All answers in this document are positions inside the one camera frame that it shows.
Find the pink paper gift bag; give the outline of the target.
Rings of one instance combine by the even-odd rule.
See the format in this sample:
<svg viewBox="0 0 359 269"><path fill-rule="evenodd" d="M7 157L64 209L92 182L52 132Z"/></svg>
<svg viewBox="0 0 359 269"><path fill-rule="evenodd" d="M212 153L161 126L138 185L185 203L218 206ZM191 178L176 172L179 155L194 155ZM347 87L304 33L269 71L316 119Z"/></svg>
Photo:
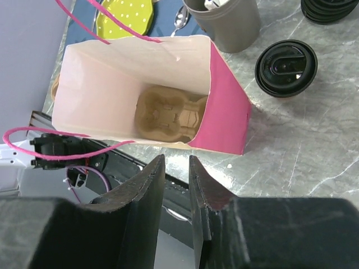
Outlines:
<svg viewBox="0 0 359 269"><path fill-rule="evenodd" d="M221 56L203 35L131 36L69 45L64 53L51 133L242 155L251 103ZM189 142L144 139L135 126L140 94L153 86L207 95L200 128Z"/></svg>

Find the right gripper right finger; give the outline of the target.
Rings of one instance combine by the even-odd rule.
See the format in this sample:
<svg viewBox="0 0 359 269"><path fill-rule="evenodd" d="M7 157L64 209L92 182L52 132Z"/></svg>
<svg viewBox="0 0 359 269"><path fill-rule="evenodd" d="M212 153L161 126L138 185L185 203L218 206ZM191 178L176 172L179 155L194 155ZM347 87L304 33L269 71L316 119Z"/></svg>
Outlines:
<svg viewBox="0 0 359 269"><path fill-rule="evenodd" d="M239 197L189 159L196 268L357 268L358 209L341 198Z"/></svg>

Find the black plastic cup lid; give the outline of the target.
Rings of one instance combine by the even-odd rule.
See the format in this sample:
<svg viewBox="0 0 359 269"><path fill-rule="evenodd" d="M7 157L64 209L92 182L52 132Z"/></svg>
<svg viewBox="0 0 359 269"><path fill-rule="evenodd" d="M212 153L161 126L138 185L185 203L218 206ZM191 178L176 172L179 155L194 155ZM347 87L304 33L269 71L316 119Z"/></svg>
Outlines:
<svg viewBox="0 0 359 269"><path fill-rule="evenodd" d="M254 74L260 89L275 98L292 98L306 90L318 69L315 51L300 40L282 40L258 57Z"/></svg>

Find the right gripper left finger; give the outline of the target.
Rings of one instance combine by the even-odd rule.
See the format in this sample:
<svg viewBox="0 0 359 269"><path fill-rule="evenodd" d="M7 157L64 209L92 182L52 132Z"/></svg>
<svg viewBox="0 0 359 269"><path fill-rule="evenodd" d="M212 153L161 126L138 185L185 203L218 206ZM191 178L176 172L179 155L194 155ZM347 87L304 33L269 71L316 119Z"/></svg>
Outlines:
<svg viewBox="0 0 359 269"><path fill-rule="evenodd" d="M88 204L1 198L2 268L153 268L159 230L144 226L145 176Z"/></svg>

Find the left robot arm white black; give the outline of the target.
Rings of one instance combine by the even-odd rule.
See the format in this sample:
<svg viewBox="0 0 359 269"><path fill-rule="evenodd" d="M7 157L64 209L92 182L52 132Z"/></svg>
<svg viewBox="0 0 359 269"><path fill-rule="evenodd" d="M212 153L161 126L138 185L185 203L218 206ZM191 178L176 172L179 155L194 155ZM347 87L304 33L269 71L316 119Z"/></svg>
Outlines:
<svg viewBox="0 0 359 269"><path fill-rule="evenodd" d="M72 136L59 136L43 133L32 140L23 140L15 143L16 146L29 151L35 151L44 155L82 155L89 153L94 148L87 145L85 140ZM19 168L43 170L66 169L67 182L70 190L81 187L90 176L96 175L104 184L106 192L112 189L109 180L103 174L104 164L107 161L106 153L95 156L93 159L86 157L77 160L45 160L31 156L1 144L1 165L17 166Z"/></svg>

